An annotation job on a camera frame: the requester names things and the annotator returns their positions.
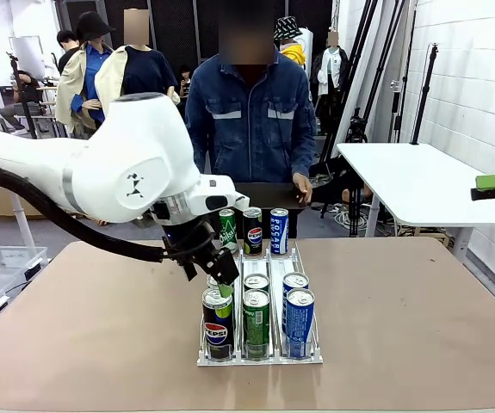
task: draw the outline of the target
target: shoe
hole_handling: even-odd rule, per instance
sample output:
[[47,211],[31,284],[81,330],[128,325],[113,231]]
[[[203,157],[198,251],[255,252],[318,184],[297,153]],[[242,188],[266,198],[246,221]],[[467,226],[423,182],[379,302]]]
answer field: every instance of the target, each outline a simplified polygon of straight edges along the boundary
[[15,136],[27,135],[28,134],[28,130],[25,129],[25,128],[23,128],[23,129],[16,129],[11,134],[12,135],[15,135]]

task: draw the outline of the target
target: white and blue can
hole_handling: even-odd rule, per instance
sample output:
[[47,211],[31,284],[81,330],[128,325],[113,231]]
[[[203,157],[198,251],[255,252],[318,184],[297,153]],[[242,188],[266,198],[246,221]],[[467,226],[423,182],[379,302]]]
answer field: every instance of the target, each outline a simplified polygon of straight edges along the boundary
[[289,211],[275,208],[270,211],[270,252],[287,254],[289,238]]
[[286,342],[288,357],[305,359],[310,356],[314,324],[314,294],[305,288],[294,288],[288,293],[286,313]]
[[308,277],[302,273],[288,273],[283,277],[283,298],[282,298],[282,331],[285,333],[286,326],[286,303],[288,294],[294,288],[308,288]]

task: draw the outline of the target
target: can rack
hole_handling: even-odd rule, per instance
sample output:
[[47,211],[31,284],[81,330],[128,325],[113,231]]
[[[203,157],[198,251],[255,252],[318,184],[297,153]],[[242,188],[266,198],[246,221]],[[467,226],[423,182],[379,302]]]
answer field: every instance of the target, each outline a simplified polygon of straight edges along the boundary
[[[294,243],[290,256],[273,256],[267,248],[263,257],[245,256],[240,250],[236,265],[239,277],[234,283],[234,316],[236,318],[236,329],[234,331],[234,352],[232,358],[227,361],[212,361],[208,357],[205,341],[205,323],[201,316],[200,324],[200,350],[197,366],[260,366],[260,365],[287,365],[287,364],[320,364],[324,362],[319,346],[318,322],[314,312],[312,328],[312,345],[310,356],[305,359],[289,359],[287,357],[286,337],[282,332],[282,300],[283,300],[283,277],[285,274],[299,272],[304,274],[305,270],[300,259],[299,247]],[[245,358],[243,338],[243,311],[242,298],[244,294],[243,279],[248,274],[266,274],[269,277],[270,295],[270,334],[269,334],[269,357],[261,361],[252,361]]]

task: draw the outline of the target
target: denim jacket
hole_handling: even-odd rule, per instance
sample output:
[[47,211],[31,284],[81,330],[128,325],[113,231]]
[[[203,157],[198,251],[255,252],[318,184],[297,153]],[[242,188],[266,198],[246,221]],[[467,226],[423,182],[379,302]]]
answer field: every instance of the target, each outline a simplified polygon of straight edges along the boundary
[[308,176],[316,121],[302,68],[275,50],[274,63],[248,90],[234,65],[214,56],[192,77],[186,125],[195,164],[235,182],[291,182]]

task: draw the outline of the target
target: black soda can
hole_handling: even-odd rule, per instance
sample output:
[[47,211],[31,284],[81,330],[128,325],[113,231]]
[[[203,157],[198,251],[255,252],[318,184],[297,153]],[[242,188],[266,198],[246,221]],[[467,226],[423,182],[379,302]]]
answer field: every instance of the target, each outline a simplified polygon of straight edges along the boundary
[[232,295],[222,297],[217,287],[205,290],[203,323],[209,358],[214,361],[230,360],[234,350]]
[[251,207],[244,211],[244,253],[255,256],[263,252],[263,210]]

